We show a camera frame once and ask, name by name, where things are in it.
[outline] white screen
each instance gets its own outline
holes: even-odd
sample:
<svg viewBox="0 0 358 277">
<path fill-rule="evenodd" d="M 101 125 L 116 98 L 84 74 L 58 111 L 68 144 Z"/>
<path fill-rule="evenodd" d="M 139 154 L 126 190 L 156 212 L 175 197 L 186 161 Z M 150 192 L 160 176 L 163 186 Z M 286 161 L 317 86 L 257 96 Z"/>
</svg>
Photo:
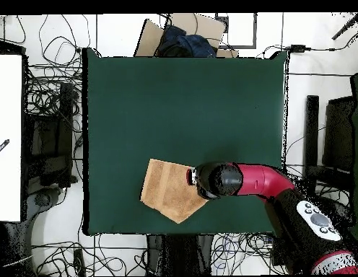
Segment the white screen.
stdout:
<svg viewBox="0 0 358 277">
<path fill-rule="evenodd" d="M 22 57 L 0 55 L 0 221 L 20 221 Z"/>
</svg>

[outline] cardboard box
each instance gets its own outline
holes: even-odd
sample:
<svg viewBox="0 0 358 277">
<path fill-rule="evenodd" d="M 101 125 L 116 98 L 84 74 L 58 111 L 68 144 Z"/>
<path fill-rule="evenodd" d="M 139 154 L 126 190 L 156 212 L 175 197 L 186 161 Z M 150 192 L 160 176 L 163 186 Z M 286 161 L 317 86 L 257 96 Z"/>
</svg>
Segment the cardboard box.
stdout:
<svg viewBox="0 0 358 277">
<path fill-rule="evenodd" d="M 222 22 L 194 13 L 174 13 L 170 15 L 170 18 L 173 25 L 185 30 L 187 35 L 194 34 L 197 29 L 197 35 L 208 38 L 209 44 L 212 47 L 219 47 L 225 30 L 225 25 Z M 134 56 L 153 56 L 157 46 L 160 44 L 163 32 L 164 30 L 158 25 L 151 20 L 146 19 L 142 27 L 141 36 Z M 217 51 L 217 57 L 231 58 L 237 57 L 237 55 L 238 51 L 236 50 L 233 50 L 232 52 L 231 50 Z"/>
</svg>

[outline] floor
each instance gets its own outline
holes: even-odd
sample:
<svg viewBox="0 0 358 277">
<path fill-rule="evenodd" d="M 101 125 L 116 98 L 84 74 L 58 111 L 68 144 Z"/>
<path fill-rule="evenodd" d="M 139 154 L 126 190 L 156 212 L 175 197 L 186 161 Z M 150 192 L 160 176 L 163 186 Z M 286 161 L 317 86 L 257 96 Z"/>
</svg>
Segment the floor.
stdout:
<svg viewBox="0 0 358 277">
<path fill-rule="evenodd" d="M 213 17 L 214 14 L 202 13 Z M 252 42 L 252 14 L 230 14 L 230 45 L 250 45 Z M 255 57 L 262 53 L 270 45 L 288 46 L 291 44 L 304 44 L 315 49 L 340 48 L 358 31 L 358 25 L 346 31 L 337 40 L 333 41 L 333 35 L 352 17 L 350 13 L 258 13 L 257 19 L 257 48 L 255 50 L 240 50 L 240 57 Z M 63 35 L 69 39 L 71 31 L 61 15 L 49 15 L 46 22 L 45 15 L 19 16 L 26 32 L 26 40 L 22 44 L 27 49 L 29 64 L 46 63 L 41 56 L 41 37 L 44 45 L 52 39 Z M 136 48 L 141 27 L 146 18 L 156 24 L 160 19 L 155 14 L 103 14 L 103 15 L 65 15 L 69 22 L 78 46 L 97 48 L 102 56 L 132 56 Z M 0 38 L 3 38 L 3 19 L 0 18 Z M 6 39 L 21 42 L 23 33 L 15 16 L 6 18 Z M 51 45 L 49 57 L 55 57 L 61 42 Z M 265 57 L 277 50 L 269 49 Z M 72 56 L 72 48 L 64 45 L 58 54 L 58 61 L 67 61 Z M 287 145 L 293 143 L 304 134 L 305 98 L 309 94 L 320 97 L 319 127 L 325 125 L 325 108 L 330 99 L 352 95 L 349 76 L 358 72 L 358 38 L 344 50 L 335 52 L 311 51 L 301 54 L 292 54 L 289 71 L 289 109 L 287 120 Z M 318 162 L 321 163 L 323 152 L 324 130 L 319 133 Z M 287 155 L 287 164 L 302 164 L 303 141 L 294 144 Z M 82 150 L 78 149 L 76 158 L 82 157 Z M 73 174 L 78 176 L 76 168 Z M 50 211 L 39 215 L 32 233 L 33 245 L 46 245 L 48 243 L 61 243 L 78 239 L 77 232 L 82 220 L 83 190 L 82 181 L 69 188 L 65 201 L 52 208 Z M 237 239 L 236 235 L 228 235 L 228 239 Z M 85 247 L 90 247 L 93 252 L 93 237 L 80 234 L 80 242 Z M 146 238 L 142 235 L 104 234 L 100 239 L 100 246 L 106 257 L 119 257 L 128 270 L 133 268 L 135 255 L 141 255 L 142 248 L 147 246 Z M 117 249 L 117 247 L 130 247 L 131 249 Z M 38 266 L 54 248 L 36 248 L 33 251 L 34 264 Z M 96 255 L 102 257 L 100 249 L 95 250 Z M 72 254 L 66 252 L 66 257 L 72 260 Z M 213 267 L 212 273 L 227 274 L 225 259 L 221 259 L 222 265 Z M 87 265 L 92 264 L 92 256 L 84 254 Z M 120 261 L 113 261 L 110 266 L 116 270 L 121 268 Z M 44 270 L 54 271 L 52 265 L 47 265 Z M 266 264 L 258 257 L 248 256 L 242 261 L 243 275 L 269 274 Z M 123 269 L 115 273 L 123 275 Z M 108 276 L 110 272 L 102 268 L 96 276 Z M 129 274 L 131 276 L 144 275 L 141 268 L 137 268 Z"/>
</svg>

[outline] brown cloth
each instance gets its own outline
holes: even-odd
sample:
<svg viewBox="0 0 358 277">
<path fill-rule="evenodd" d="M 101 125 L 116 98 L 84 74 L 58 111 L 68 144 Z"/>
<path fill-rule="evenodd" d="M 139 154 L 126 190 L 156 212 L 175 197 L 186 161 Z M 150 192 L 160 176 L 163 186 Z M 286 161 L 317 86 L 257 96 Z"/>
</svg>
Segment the brown cloth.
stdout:
<svg viewBox="0 0 358 277">
<path fill-rule="evenodd" d="M 141 201 L 148 207 L 181 223 L 200 209 L 207 200 L 187 183 L 188 166 L 150 159 L 144 178 Z"/>
</svg>

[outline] cable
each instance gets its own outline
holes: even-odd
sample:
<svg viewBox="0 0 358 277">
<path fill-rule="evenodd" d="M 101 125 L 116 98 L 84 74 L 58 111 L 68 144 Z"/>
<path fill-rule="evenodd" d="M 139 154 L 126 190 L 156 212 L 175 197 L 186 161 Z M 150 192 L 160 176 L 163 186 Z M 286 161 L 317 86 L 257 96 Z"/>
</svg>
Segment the cable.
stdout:
<svg viewBox="0 0 358 277">
<path fill-rule="evenodd" d="M 347 42 L 347 44 L 342 47 L 342 48 L 329 48 L 329 49 L 312 49 L 311 51 L 338 51 L 338 50 L 343 50 L 345 48 L 347 48 L 349 46 L 349 43 L 351 42 L 351 40 L 353 40 L 354 38 L 358 38 L 358 31 L 349 39 L 349 41 Z"/>
<path fill-rule="evenodd" d="M 322 128 L 319 128 L 318 131 L 321 131 L 321 130 L 323 130 L 324 128 L 326 128 L 326 126 L 323 126 Z M 287 149 L 286 156 L 288 155 L 288 151 L 289 151 L 289 149 L 291 149 L 291 146 L 293 146 L 296 142 L 298 142 L 298 141 L 304 139 L 304 137 L 306 137 L 306 135 L 304 135 L 303 137 L 301 137 L 301 138 L 297 139 L 296 141 L 292 142 L 292 144 L 291 144 L 291 145 L 288 147 L 288 149 Z"/>
<path fill-rule="evenodd" d="M 18 260 L 18 261 L 15 261 L 14 263 L 9 263 L 8 265 L 4 265 L 3 268 L 5 267 L 8 267 L 8 266 L 11 266 L 11 265 L 16 265 L 18 263 L 22 263 L 23 261 L 26 261 L 26 260 L 29 260 L 30 258 L 32 258 L 34 255 L 31 255 L 31 256 L 28 256 L 24 259 L 21 259 L 21 260 Z"/>
<path fill-rule="evenodd" d="M 193 13 L 193 15 L 194 15 L 194 18 L 195 18 L 195 20 L 196 20 L 196 31 L 194 31 L 194 35 L 196 35 L 196 34 L 197 34 L 197 31 L 198 31 L 198 18 L 197 18 L 197 16 L 196 16 L 196 13 Z"/>
<path fill-rule="evenodd" d="M 4 42 L 6 43 L 18 43 L 18 44 L 22 44 L 26 41 L 26 33 L 25 33 L 25 30 L 24 30 L 24 27 L 22 26 L 22 23 L 21 23 L 21 20 L 19 18 L 19 15 L 16 15 L 16 18 L 17 20 L 19 20 L 19 24 L 20 24 L 20 27 L 21 27 L 21 30 L 22 32 L 24 33 L 24 39 L 21 41 L 21 42 L 17 42 L 17 41 L 13 41 L 13 40 L 8 40 L 6 39 L 5 37 L 5 27 L 6 27 L 6 20 L 5 20 L 6 17 L 4 17 L 4 37 L 3 38 L 0 38 L 0 40 L 3 40 Z"/>
<path fill-rule="evenodd" d="M 167 27 L 167 28 L 164 29 L 164 32 L 163 32 L 163 34 L 161 35 L 161 38 L 160 38 L 160 42 L 159 42 L 158 46 L 156 47 L 156 50 L 154 51 L 153 56 L 156 56 L 157 50 L 159 50 L 159 47 L 160 47 L 161 44 L 162 44 L 162 40 L 164 39 L 165 33 L 166 33 L 167 30 L 169 30 L 169 29 L 172 27 L 172 25 L 173 25 L 173 21 L 172 21 L 171 18 L 169 17 L 169 14 L 167 14 L 167 16 L 165 16 L 165 15 L 163 15 L 163 14 L 158 14 L 158 15 L 161 16 L 161 17 L 166 18 L 167 21 L 170 21 L 170 25 L 169 25 L 169 27 Z"/>
</svg>

